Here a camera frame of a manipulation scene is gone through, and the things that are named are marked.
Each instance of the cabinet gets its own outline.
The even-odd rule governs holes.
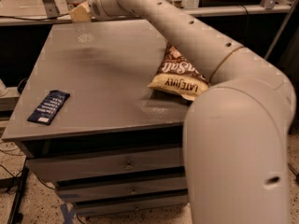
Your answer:
[[[187,203],[181,134],[174,126],[21,144],[35,155],[28,168],[90,217]]]
[[[82,217],[187,203],[189,104],[147,87],[164,38],[144,20],[93,29],[95,41],[80,44],[71,24],[53,25],[2,139]],[[52,124],[28,122],[51,90],[70,93]]]

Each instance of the dark blue package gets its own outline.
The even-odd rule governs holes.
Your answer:
[[[69,93],[62,91],[50,91],[28,118],[28,121],[50,125],[69,96]]]

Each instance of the drawer handle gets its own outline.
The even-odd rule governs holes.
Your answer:
[[[132,188],[132,191],[131,191],[131,195],[136,195],[137,194],[137,191],[135,188]]]
[[[132,170],[134,167],[133,165],[131,164],[130,161],[127,162],[127,164],[125,165],[124,169],[125,170]]]

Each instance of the tabletop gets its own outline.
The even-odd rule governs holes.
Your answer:
[[[165,39],[145,20],[93,22],[92,43],[73,24],[53,25],[5,141],[118,132],[183,123],[188,104],[147,85],[164,56]],[[50,126],[27,121],[49,91],[70,93]]]

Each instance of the drawer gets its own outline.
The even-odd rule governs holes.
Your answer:
[[[183,190],[170,194],[149,196],[126,201],[74,204],[74,209],[80,217],[92,217],[172,205],[184,205],[187,203],[187,191]]]
[[[184,173],[168,174],[163,170],[157,175],[148,176],[147,172],[142,172],[133,178],[118,175],[112,180],[59,187],[56,193],[66,203],[77,203],[186,188]]]
[[[55,158],[35,159],[28,168],[50,182],[117,175],[183,166],[180,147],[130,152],[100,152]]]

